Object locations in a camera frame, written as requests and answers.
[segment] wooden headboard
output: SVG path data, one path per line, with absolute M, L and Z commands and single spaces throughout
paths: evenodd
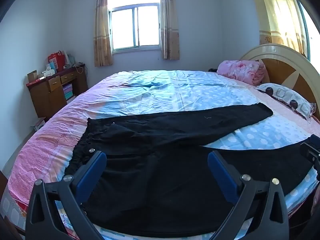
M 320 75 L 302 54 L 289 47 L 269 43 L 253 48 L 241 60 L 262 60 L 270 82 L 286 86 L 310 103 L 316 103 L 314 115 L 320 119 Z

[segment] desk drawer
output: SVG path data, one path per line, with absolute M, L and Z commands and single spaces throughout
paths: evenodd
M 77 75 L 76 75 L 75 71 L 68 73 L 68 74 L 65 74 L 65 75 L 61 76 L 61 83 L 62 84 L 67 83 L 67 82 L 75 79 L 76 77 L 77 77 Z
M 49 83 L 50 91 L 53 91 L 56 88 L 61 86 L 60 77 L 52 78 L 48 81 L 48 83 Z

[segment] beige curtain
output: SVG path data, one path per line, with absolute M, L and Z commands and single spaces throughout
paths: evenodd
M 93 41 L 94 65 L 96 67 L 112 65 L 108 0 L 97 0 Z
M 160 1 L 161 49 L 164 59 L 180 59 L 176 0 Z
M 307 57 L 306 32 L 297 0 L 255 0 L 260 44 L 288 46 Z

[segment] black pants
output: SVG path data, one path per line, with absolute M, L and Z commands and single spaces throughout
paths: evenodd
M 106 153 L 107 167 L 84 203 L 89 219 L 106 229 L 151 237 L 212 232 L 228 215 L 231 205 L 209 171 L 207 156 L 212 149 L 201 145 L 272 114 L 259 103 L 88 119 L 65 174 L 73 174 L 89 160 L 90 148 Z M 278 177 L 282 184 L 285 182 L 285 194 L 311 168 L 300 158 L 289 165 L 292 170 L 282 172 L 291 159 L 286 150 L 285 155 L 281 150 L 220 152 L 239 172 L 254 179 Z

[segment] bed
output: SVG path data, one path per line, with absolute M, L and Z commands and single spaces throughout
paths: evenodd
M 309 102 L 316 102 L 320 106 L 320 88 L 316 86 L 320 83 L 320 76 L 311 63 L 294 50 L 276 44 L 260 45 L 246 53 L 242 59 L 262 60 L 270 82 L 290 87 Z M 14 220 L 13 223 L 24 226 L 33 183 L 39 178 L 45 182 L 62 179 L 64 169 L 72 157 L 72 150 L 86 129 L 88 117 L 98 119 L 203 110 L 258 102 L 271 108 L 274 115 L 257 124 L 235 130 L 207 147 L 275 149 L 300 142 L 311 134 L 320 136 L 319 110 L 307 122 L 253 86 L 213 72 L 159 70 L 114 74 L 65 106 L 26 143 L 16 159 L 1 200 L 2 213 Z M 285 197 L 289 216 L 316 186 L 316 171 L 312 168 L 303 181 Z M 63 208 L 59 204 L 58 208 L 68 233 L 77 239 Z M 246 233 L 250 222 L 248 220 L 244 223 L 237 239 Z M 100 227 L 97 229 L 105 239 L 146 239 Z M 211 236 L 212 233 L 182 239 L 207 240 Z

